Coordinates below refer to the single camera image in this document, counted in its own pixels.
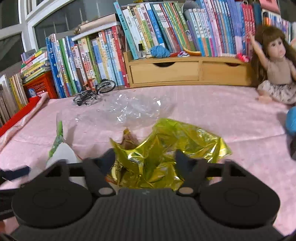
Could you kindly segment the large white paper sheet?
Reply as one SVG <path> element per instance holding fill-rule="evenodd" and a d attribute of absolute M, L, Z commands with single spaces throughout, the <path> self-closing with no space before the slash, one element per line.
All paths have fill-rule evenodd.
<path fill-rule="evenodd" d="M 80 159 L 75 152 L 71 149 L 71 147 L 66 143 L 61 143 L 53 153 L 52 157 L 48 159 L 46 162 L 45 169 L 48 169 L 53 164 L 60 160 L 65 160 L 67 164 L 73 164 L 73 163 L 81 163 L 82 159 Z M 84 188 L 87 188 L 85 178 L 84 177 L 74 177 L 69 176 L 69 181 L 79 184 L 83 186 Z"/>

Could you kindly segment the small gold candy wrapper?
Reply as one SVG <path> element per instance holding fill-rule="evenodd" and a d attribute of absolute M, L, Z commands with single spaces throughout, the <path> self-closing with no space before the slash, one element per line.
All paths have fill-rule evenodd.
<path fill-rule="evenodd" d="M 119 145 L 125 150 L 132 150 L 139 145 L 139 140 L 128 128 L 126 128 L 123 131 L 122 141 Z"/>

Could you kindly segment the gold foil wrapper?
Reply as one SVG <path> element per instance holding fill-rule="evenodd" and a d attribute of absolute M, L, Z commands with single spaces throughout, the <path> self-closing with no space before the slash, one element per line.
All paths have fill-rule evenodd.
<path fill-rule="evenodd" d="M 115 162 L 107 177 L 109 182 L 125 188 L 171 188 L 176 191 L 184 181 L 176 167 L 176 150 L 210 163 L 217 163 L 232 153 L 222 137 L 169 118 L 158 120 L 149 136 L 135 149 L 125 150 L 120 143 L 110 142 Z"/>

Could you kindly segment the green plastic wrapper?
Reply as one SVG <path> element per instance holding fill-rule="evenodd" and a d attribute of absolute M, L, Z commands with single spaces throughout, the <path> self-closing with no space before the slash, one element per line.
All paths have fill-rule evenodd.
<path fill-rule="evenodd" d="M 58 146 L 63 142 L 64 142 L 63 123 L 61 120 L 59 120 L 57 121 L 57 125 L 56 125 L 56 137 L 49 151 L 49 159 L 53 156 Z"/>

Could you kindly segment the stack of flat books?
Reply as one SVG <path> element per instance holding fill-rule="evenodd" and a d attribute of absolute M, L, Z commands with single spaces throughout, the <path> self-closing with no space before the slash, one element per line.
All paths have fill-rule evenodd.
<path fill-rule="evenodd" d="M 43 47 L 22 63 L 20 70 L 22 83 L 25 84 L 50 71 L 50 69 L 48 50 Z"/>

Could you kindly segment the clear plastic bag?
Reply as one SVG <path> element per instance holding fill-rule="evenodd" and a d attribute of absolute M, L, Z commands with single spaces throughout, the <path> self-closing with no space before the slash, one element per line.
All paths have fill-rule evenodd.
<path fill-rule="evenodd" d="M 160 118 L 169 117 L 176 107 L 167 96 L 114 92 L 102 96 L 98 102 L 85 107 L 75 116 L 76 123 L 112 128 L 141 128 L 155 124 Z"/>

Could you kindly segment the pink folded cloth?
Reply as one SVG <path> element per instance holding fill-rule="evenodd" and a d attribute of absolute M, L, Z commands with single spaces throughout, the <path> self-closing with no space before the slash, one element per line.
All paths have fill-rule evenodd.
<path fill-rule="evenodd" d="M 8 129 L 4 135 L 1 136 L 1 151 L 10 141 L 10 139 L 27 124 L 27 122 L 40 110 L 43 104 L 49 99 L 49 95 L 47 92 L 42 93 L 39 96 L 41 97 L 41 99 L 37 103 L 37 105 L 14 126 Z"/>

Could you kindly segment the red plastic basket left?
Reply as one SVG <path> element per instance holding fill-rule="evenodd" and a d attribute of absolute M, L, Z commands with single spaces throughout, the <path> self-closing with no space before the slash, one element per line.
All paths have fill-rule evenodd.
<path fill-rule="evenodd" d="M 29 91 L 29 89 L 34 89 L 36 94 L 47 92 L 51 99 L 58 99 L 58 94 L 51 71 L 47 71 L 39 75 L 23 86 L 26 91 Z"/>

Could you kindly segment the blue Doraemon plush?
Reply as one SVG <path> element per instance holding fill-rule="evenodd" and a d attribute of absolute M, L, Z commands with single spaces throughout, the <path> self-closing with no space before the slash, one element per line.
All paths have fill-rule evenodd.
<path fill-rule="evenodd" d="M 296 106 L 293 106 L 287 112 L 286 120 L 285 120 L 285 128 L 287 133 L 291 136 L 295 136 L 296 134 Z"/>

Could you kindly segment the middle upright book row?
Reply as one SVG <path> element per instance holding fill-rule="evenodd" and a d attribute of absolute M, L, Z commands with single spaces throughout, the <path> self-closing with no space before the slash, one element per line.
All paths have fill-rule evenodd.
<path fill-rule="evenodd" d="M 128 88 L 125 37 L 117 14 L 83 22 L 73 31 L 46 37 L 58 97 L 82 90 Z"/>

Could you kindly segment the upright book row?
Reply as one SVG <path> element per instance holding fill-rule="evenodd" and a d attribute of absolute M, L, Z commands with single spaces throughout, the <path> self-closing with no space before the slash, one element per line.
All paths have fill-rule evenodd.
<path fill-rule="evenodd" d="M 138 1 L 116 13 L 134 59 L 150 55 L 161 45 L 172 56 L 252 56 L 249 35 L 262 23 L 258 3 L 248 1 Z"/>
<path fill-rule="evenodd" d="M 117 14 L 83 22 L 73 31 L 46 37 L 58 97 L 82 90 L 128 88 L 125 37 Z"/>

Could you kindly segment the left upright book group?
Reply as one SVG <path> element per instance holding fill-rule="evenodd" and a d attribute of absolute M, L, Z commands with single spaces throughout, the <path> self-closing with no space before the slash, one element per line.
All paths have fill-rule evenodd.
<path fill-rule="evenodd" d="M 0 89 L 2 127 L 17 112 L 28 104 L 28 99 L 19 73 L 16 73 L 9 78 L 5 74 L 2 75 L 0 80 Z"/>

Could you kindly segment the blue yarn ball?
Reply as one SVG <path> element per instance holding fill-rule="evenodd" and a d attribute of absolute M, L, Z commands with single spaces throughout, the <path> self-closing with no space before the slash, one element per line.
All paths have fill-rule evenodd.
<path fill-rule="evenodd" d="M 150 53 L 154 58 L 168 58 L 171 55 L 170 51 L 161 45 L 153 46 Z"/>

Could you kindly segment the brown-haired doll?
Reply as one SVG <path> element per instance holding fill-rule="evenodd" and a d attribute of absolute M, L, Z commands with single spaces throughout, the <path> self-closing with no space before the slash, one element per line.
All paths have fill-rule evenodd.
<path fill-rule="evenodd" d="M 259 81 L 258 101 L 295 105 L 295 49 L 283 31 L 263 25 L 250 34 L 250 42 L 251 66 Z"/>

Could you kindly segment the right upright book row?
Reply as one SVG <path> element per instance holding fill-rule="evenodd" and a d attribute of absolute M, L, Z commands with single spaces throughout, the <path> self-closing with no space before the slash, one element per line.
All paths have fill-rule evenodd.
<path fill-rule="evenodd" d="M 150 55 L 161 45 L 172 56 L 252 56 L 249 35 L 262 23 L 258 3 L 248 1 L 138 1 L 116 13 L 134 59 Z"/>

